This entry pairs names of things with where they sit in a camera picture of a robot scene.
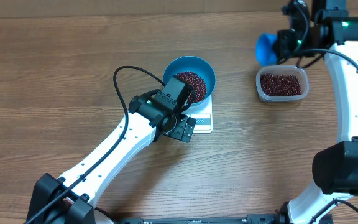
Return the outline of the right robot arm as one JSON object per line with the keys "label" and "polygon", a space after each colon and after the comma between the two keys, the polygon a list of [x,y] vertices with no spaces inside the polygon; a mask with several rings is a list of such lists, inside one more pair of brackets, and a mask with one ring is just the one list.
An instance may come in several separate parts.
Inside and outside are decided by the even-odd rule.
{"label": "right robot arm", "polygon": [[290,28],[273,45],[277,63],[289,58],[323,59],[337,108],[335,145],[313,158],[310,185],[283,209],[287,223],[319,223],[336,205],[358,196],[358,17],[345,1],[290,1],[282,7]]}

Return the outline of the blue plastic measuring scoop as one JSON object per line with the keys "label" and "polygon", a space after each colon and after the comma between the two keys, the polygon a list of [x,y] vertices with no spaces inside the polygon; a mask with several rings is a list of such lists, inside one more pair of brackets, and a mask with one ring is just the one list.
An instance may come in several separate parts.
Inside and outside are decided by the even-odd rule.
{"label": "blue plastic measuring scoop", "polygon": [[255,46],[255,56],[261,66],[273,65],[278,62],[274,45],[278,39],[276,34],[262,34]]}

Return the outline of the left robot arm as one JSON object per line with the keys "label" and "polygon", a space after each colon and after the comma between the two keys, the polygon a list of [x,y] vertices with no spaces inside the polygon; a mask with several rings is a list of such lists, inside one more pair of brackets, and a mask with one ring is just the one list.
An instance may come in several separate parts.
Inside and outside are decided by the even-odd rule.
{"label": "left robot arm", "polygon": [[189,142],[195,119],[184,114],[195,99],[191,85],[172,77],[161,90],[135,96],[116,129],[59,178],[44,174],[35,184],[27,223],[113,223],[97,209],[102,194],[124,166],[161,135]]}

